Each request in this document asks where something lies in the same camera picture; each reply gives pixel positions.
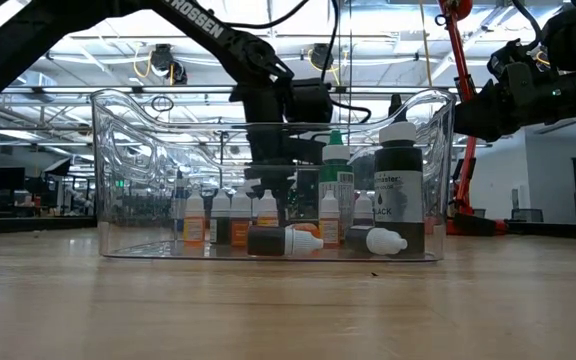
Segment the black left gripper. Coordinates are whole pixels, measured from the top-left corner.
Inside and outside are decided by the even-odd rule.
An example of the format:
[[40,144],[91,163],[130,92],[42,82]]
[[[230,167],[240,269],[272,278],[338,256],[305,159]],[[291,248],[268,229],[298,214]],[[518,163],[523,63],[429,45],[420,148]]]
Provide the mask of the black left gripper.
[[[299,136],[308,131],[306,124],[324,123],[289,122],[284,115],[289,83],[279,82],[267,87],[239,84],[231,93],[231,100],[244,106],[247,140],[254,164],[290,165],[295,160],[311,164],[322,162],[323,144]],[[244,170],[244,177],[257,198],[261,198],[265,190],[272,192],[277,201],[279,223],[286,224],[288,192],[294,184],[291,174],[279,166],[254,165]]]

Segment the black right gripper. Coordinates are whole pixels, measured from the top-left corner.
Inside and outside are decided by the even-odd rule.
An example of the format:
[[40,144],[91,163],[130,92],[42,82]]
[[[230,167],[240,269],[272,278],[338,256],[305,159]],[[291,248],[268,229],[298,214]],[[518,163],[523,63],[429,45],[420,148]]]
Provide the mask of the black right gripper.
[[499,75],[500,95],[489,80],[455,108],[454,131],[493,142],[519,128],[576,117],[576,72],[556,75],[511,63]]

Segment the small orange food coloring bottle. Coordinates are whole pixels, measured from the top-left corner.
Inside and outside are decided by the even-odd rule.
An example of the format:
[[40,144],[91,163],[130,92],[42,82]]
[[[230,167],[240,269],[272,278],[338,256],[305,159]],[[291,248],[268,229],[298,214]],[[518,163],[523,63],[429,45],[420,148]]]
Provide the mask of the small orange food coloring bottle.
[[315,238],[320,237],[319,227],[314,223],[294,223],[289,225],[289,228],[298,231],[306,231],[311,233]]
[[197,190],[194,190],[186,201],[183,240],[187,243],[205,241],[204,200]]
[[252,201],[245,191],[237,191],[230,209],[230,242],[233,247],[245,247],[251,224]]
[[333,190],[327,190],[320,202],[319,232],[325,247],[340,244],[340,209]]
[[279,225],[277,200],[272,191],[266,189],[257,205],[257,225],[276,227]]

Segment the large green food coloring bottle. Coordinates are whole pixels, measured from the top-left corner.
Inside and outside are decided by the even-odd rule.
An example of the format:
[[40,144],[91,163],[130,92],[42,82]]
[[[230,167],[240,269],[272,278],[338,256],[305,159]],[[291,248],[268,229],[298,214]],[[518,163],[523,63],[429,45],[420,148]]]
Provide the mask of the large green food coloring bottle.
[[322,149],[323,165],[319,170],[319,209],[327,190],[333,190],[340,209],[340,244],[353,221],[354,172],[349,165],[350,147],[342,141],[339,130],[332,130],[329,142]]

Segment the large black food coloring bottle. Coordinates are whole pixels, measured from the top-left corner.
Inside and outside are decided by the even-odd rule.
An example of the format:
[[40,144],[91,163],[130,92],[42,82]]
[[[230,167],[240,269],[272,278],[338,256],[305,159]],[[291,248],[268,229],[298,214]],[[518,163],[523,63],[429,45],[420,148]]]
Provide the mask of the large black food coloring bottle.
[[388,113],[394,120],[379,131],[381,148],[375,152],[375,223],[407,241],[402,255],[420,256],[425,252],[422,152],[400,95],[390,98]]

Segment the large blue food coloring bottle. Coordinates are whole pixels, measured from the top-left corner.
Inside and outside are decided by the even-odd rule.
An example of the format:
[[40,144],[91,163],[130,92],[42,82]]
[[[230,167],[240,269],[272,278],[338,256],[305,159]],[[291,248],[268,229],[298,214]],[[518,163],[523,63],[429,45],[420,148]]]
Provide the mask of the large blue food coloring bottle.
[[176,173],[175,189],[172,199],[172,215],[173,215],[173,237],[178,240],[184,228],[184,218],[186,210],[186,187],[187,178],[183,175],[181,170]]

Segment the red articulated desk lamp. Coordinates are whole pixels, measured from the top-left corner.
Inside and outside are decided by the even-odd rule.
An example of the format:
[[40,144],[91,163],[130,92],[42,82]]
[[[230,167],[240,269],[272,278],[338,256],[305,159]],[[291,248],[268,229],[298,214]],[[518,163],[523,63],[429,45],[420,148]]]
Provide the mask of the red articulated desk lamp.
[[[460,20],[465,19],[471,12],[473,0],[437,0],[444,18],[444,25],[449,33],[454,60],[457,67],[458,77],[455,82],[458,94],[462,101],[470,100],[475,94],[475,87],[471,75],[468,72],[464,45],[457,26]],[[476,139],[469,137],[466,144],[466,150],[461,166],[458,168],[459,177],[455,186],[455,213],[447,219],[447,234],[460,236],[456,234],[453,225],[453,217],[457,213],[474,215],[474,209],[470,204],[470,182],[474,173]],[[507,225],[504,220],[493,220],[497,223],[497,235],[504,235],[507,232]]]

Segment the black mesh chair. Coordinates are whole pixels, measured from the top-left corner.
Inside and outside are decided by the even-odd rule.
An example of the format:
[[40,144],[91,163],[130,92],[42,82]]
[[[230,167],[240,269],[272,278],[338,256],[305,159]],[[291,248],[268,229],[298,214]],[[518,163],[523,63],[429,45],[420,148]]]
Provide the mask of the black mesh chair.
[[511,210],[511,221],[541,223],[544,221],[541,209],[516,208]]

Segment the clear plastic bin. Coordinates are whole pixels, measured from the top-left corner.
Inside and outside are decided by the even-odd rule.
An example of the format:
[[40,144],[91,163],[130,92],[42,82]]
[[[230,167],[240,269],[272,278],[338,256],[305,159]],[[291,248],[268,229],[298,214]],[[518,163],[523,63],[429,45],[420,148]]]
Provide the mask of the clear plastic bin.
[[[259,200],[245,180],[252,161],[246,138],[246,121],[234,123],[176,124],[157,120],[136,102],[119,92],[104,90],[93,97],[96,214],[100,232],[99,251],[111,258],[170,258],[210,260],[277,261],[376,261],[435,262],[444,256],[449,205],[449,172],[453,145],[455,98],[440,90],[424,90],[403,106],[407,120],[416,127],[416,144],[422,152],[422,203],[425,252],[420,256],[374,255],[355,252],[344,241],[308,255],[252,256],[245,247],[210,243],[213,198],[222,189],[232,202],[237,191],[252,201],[251,224],[257,225]],[[350,147],[349,165],[354,172],[355,200],[361,190],[375,200],[375,152],[381,148],[379,131],[390,125],[388,114],[365,123],[343,121],[334,116],[327,124],[306,124],[301,139],[328,144],[332,130],[339,130]],[[295,161],[288,192],[287,223],[314,223],[296,215],[298,170],[319,173],[320,164]],[[205,241],[187,243],[183,232],[173,237],[172,199],[176,173],[187,178],[187,199],[197,190],[204,200]]]

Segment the black computer monitor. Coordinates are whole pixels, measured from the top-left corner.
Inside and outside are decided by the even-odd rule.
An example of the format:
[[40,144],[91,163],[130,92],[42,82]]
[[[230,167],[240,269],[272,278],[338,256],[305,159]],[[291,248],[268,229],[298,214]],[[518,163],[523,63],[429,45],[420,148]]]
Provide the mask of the black computer monitor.
[[23,190],[24,187],[24,167],[0,167],[0,190]]

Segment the black aluminium table frame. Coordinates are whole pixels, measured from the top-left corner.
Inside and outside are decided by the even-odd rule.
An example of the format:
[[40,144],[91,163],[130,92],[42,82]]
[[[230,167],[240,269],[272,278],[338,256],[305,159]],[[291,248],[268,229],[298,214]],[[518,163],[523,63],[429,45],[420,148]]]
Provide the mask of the black aluminium table frame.
[[[0,218],[0,233],[95,228],[95,217]],[[510,233],[576,239],[576,224],[508,221]]]

